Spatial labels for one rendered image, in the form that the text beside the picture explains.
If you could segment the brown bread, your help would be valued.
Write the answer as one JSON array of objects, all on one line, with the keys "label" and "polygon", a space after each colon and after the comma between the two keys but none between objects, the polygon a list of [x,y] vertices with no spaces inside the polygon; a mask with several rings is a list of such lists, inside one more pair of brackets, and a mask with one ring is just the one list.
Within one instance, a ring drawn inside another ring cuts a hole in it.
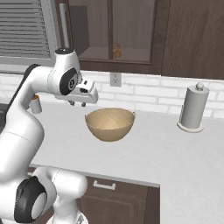
[{"label": "brown bread", "polygon": [[117,43],[113,44],[113,57],[114,58],[122,57],[122,48]]}]

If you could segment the grey window blinds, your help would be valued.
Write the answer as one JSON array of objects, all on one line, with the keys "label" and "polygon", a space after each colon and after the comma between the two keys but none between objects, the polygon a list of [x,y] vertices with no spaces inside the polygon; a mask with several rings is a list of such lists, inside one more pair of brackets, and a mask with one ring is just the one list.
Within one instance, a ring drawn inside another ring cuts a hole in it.
[{"label": "grey window blinds", "polygon": [[0,0],[0,68],[51,67],[60,33],[54,0]]}]

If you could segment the dark wood drawer front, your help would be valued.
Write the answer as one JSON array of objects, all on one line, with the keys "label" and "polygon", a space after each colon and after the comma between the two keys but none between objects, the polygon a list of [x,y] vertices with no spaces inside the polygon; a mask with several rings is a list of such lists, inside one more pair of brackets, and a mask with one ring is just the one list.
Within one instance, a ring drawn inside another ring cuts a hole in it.
[{"label": "dark wood drawer front", "polygon": [[[115,190],[93,187],[94,181]],[[144,224],[148,187],[103,178],[87,177],[87,192],[80,199],[80,210],[89,224]]]}]

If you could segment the white wall outlet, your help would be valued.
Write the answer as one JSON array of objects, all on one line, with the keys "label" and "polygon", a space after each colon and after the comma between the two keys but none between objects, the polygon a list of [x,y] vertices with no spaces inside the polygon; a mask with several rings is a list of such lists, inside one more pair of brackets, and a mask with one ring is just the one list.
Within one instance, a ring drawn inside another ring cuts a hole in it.
[{"label": "white wall outlet", "polygon": [[122,74],[121,73],[110,73],[110,86],[111,87],[121,87],[122,86]]}]

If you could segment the glass cabinet door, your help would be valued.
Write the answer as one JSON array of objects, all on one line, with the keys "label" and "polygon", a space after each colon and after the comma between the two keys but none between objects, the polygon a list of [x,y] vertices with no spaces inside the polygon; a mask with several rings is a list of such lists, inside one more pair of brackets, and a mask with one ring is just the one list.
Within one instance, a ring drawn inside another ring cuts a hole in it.
[{"label": "glass cabinet door", "polygon": [[[88,71],[160,74],[171,0],[54,0],[66,4],[69,45]],[[113,44],[122,57],[113,57]]]}]

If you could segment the white paper towel holder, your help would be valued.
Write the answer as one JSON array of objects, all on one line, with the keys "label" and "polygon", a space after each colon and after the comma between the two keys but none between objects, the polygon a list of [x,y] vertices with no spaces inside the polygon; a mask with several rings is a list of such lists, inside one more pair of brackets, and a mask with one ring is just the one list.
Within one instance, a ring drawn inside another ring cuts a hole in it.
[{"label": "white paper towel holder", "polygon": [[199,133],[204,127],[201,122],[207,103],[209,89],[198,82],[187,88],[177,125],[189,133]]}]

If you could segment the dark wood cabinet door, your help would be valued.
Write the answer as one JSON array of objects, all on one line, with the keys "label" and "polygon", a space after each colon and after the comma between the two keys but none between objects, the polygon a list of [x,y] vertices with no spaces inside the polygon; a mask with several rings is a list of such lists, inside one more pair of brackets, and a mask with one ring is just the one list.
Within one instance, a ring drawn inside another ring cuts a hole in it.
[{"label": "dark wood cabinet door", "polygon": [[171,0],[162,74],[224,80],[224,0]]}]

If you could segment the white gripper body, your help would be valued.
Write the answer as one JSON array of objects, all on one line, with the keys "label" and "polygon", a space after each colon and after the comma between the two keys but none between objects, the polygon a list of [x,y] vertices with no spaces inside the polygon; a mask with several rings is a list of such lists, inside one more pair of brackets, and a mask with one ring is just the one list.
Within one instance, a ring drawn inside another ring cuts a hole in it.
[{"label": "white gripper body", "polygon": [[93,87],[91,90],[85,88],[76,88],[68,95],[56,95],[55,98],[58,100],[73,102],[97,103],[99,96],[97,89]]}]

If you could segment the tan woven basket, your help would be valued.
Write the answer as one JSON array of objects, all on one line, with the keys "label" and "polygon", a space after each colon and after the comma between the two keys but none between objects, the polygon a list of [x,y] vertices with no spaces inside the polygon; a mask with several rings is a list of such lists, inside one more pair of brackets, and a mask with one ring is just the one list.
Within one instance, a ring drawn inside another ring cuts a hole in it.
[{"label": "tan woven basket", "polygon": [[90,132],[104,142],[124,138],[131,130],[136,113],[123,108],[102,108],[85,115]]}]

